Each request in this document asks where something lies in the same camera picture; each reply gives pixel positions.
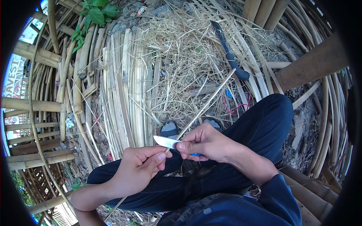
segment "small knife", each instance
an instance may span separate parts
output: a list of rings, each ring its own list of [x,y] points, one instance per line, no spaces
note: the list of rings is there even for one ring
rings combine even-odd
[[[174,140],[174,139],[171,139],[171,138],[168,138],[168,137],[153,136],[153,138],[154,138],[154,140],[156,141],[157,144],[159,144],[161,146],[164,146],[164,147],[167,147],[167,148],[171,148],[171,149],[176,150],[176,151],[177,151],[176,144],[178,142],[181,142],[180,140]]]
[[[248,72],[241,70],[239,68],[239,65],[237,64],[235,57],[232,54],[230,46],[226,41],[225,35],[223,33],[223,30],[220,27],[220,24],[215,21],[211,21],[211,24],[215,28],[216,34],[218,35],[220,43],[223,46],[227,61],[229,62],[232,69],[234,69],[234,68],[236,69],[236,71],[235,71],[236,76],[242,81],[248,80],[250,75]]]

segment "jeans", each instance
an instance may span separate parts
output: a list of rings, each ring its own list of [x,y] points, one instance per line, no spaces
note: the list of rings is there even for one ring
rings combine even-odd
[[[223,134],[276,163],[280,160],[280,148],[288,135],[292,118],[293,107],[289,98],[272,94],[246,111]],[[143,191],[127,197],[118,208],[137,212],[170,211],[184,207],[190,200],[202,199],[212,194],[237,194],[253,184],[232,165],[208,160],[201,162],[201,166],[215,167],[189,185],[190,192],[185,198],[184,190],[190,178],[164,177],[165,174],[180,168],[183,163],[180,154],[175,150],[171,151],[173,157],[166,159],[165,170],[159,171]],[[100,184],[108,181],[114,176],[120,162],[121,160],[117,160],[97,167],[89,175],[87,183]],[[121,197],[113,199],[106,205],[114,207],[120,200]]]

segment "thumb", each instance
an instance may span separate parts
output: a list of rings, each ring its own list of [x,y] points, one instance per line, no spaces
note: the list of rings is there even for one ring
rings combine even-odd
[[[203,144],[202,143],[191,143],[191,142],[178,142],[176,148],[180,153],[193,154],[193,153],[203,153]]]
[[[160,152],[149,157],[143,164],[142,167],[146,168],[150,172],[153,170],[166,158],[166,153]]]

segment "ground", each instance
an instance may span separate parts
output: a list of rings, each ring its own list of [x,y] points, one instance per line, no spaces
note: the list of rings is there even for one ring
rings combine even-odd
[[[133,13],[136,13],[138,9],[146,5],[148,6],[149,12],[151,12],[152,9],[156,9],[161,4],[164,4],[161,0],[146,0],[145,4],[141,1],[127,1],[127,0],[113,0],[110,1],[112,4],[117,4],[120,6],[121,13],[117,20],[115,20],[111,25],[108,27],[107,37],[110,37],[110,35],[120,30],[121,32],[126,28],[132,28],[134,26],[137,26],[138,24],[145,22],[146,19],[136,18],[134,17]],[[169,2],[173,4],[181,4],[183,1],[172,1],[169,0]],[[241,14],[243,10],[243,6],[235,3],[231,0],[228,0],[228,2],[234,7],[234,9]],[[285,35],[283,31],[281,31],[279,28],[276,28],[275,30],[275,37],[278,40],[282,40],[289,48],[292,53],[298,58],[303,55],[303,52],[301,49],[288,37]],[[284,54],[279,54],[273,59],[268,59],[269,61],[290,61],[288,57]],[[289,90],[286,92],[286,95],[291,99],[291,101],[295,101],[298,99],[303,93],[307,91],[306,86],[300,86],[295,89]],[[92,110],[95,112],[95,115],[98,117],[100,115],[99,112],[99,91],[96,92],[93,95],[92,100]],[[293,123],[290,128],[288,137],[286,138],[285,143],[282,146],[283,151],[283,161],[284,163],[291,165],[293,168],[300,170],[301,172],[304,172],[308,166],[308,164],[311,161],[311,157],[314,153],[314,149],[316,146],[316,140],[317,140],[317,120],[316,120],[316,107],[313,102],[312,98],[307,99],[301,106],[299,106],[294,111],[294,118]],[[102,130],[105,131],[103,118],[101,117],[99,119],[100,125],[102,129],[99,128],[99,126],[96,124],[93,127],[93,136],[98,144],[98,148],[100,150],[100,153],[102,155],[103,160],[105,163],[111,162],[112,158],[110,157],[110,150],[108,141],[102,133]],[[66,185],[69,190],[71,189],[77,189],[80,186],[84,185],[86,183],[87,177],[89,175],[87,171],[87,166],[84,161],[83,154],[81,152],[80,144],[78,141],[79,134],[77,133],[76,127],[68,128],[68,134],[73,134],[72,136],[68,136],[68,140],[66,141],[66,145],[72,150],[72,152],[75,154],[75,159],[72,161],[64,162],[63,168],[65,169],[64,173],[67,175]],[[295,138],[300,137],[300,141],[296,142]],[[97,167],[96,161],[93,158],[91,154],[89,154],[91,158],[91,162],[93,165],[93,168]],[[253,187],[248,192],[249,195],[252,196],[258,196],[260,195],[260,189],[257,187]],[[102,205],[98,209],[99,214],[101,217],[105,217],[109,211],[110,208]],[[158,219],[161,217],[160,213],[155,213],[159,215],[159,218],[155,222],[151,222],[150,218],[154,213],[139,213],[143,219],[143,222],[141,222],[136,214],[132,211],[123,211],[117,209],[107,220],[109,225],[156,225],[158,222]]]

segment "hand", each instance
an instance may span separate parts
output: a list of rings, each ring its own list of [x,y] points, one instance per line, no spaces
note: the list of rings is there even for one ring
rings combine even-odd
[[[146,188],[158,171],[165,169],[166,158],[172,153],[165,153],[162,146],[126,148],[122,161],[109,183],[115,197],[134,195]]]
[[[182,142],[177,143],[176,148],[181,153],[183,159],[194,161],[206,161],[208,159],[217,162],[229,162],[235,149],[245,147],[232,139],[226,137],[209,123],[203,123],[201,126],[185,134]]]

